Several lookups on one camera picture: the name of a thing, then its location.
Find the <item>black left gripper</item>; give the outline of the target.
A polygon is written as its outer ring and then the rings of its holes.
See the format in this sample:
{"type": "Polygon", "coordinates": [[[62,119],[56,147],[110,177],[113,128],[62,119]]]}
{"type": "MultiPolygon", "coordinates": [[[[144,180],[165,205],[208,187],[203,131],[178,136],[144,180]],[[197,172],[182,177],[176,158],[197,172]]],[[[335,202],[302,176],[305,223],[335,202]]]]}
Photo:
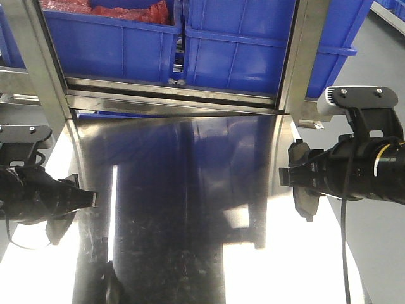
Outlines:
{"type": "MultiPolygon", "coordinates": [[[[65,185],[43,167],[1,167],[1,219],[32,225],[50,218],[65,185]]],[[[72,189],[68,212],[95,207],[97,193],[72,189]]]]}

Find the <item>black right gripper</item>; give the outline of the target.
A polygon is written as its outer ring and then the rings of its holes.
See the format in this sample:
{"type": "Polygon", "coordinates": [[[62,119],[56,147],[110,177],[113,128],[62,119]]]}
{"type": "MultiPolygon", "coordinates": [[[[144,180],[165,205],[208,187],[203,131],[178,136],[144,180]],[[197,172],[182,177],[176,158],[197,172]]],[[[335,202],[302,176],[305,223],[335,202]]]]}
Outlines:
{"type": "Polygon", "coordinates": [[[373,175],[379,149],[378,137],[360,141],[353,134],[341,135],[328,150],[310,149],[308,161],[303,165],[279,168],[280,184],[291,187],[290,175],[305,169],[311,179],[311,188],[319,196],[379,200],[378,182],[373,175]]]}

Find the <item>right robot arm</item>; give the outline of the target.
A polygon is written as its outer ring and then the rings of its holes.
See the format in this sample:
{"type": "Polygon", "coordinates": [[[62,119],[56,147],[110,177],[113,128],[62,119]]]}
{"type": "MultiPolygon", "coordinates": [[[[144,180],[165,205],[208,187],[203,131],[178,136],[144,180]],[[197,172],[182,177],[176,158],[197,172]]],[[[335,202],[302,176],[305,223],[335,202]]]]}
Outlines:
{"type": "Polygon", "coordinates": [[[281,185],[303,188],[311,196],[404,204],[403,140],[371,137],[361,142],[345,134],[328,150],[309,149],[296,140],[289,152],[297,148],[304,148],[304,153],[290,156],[288,167],[280,168],[281,185]]]}

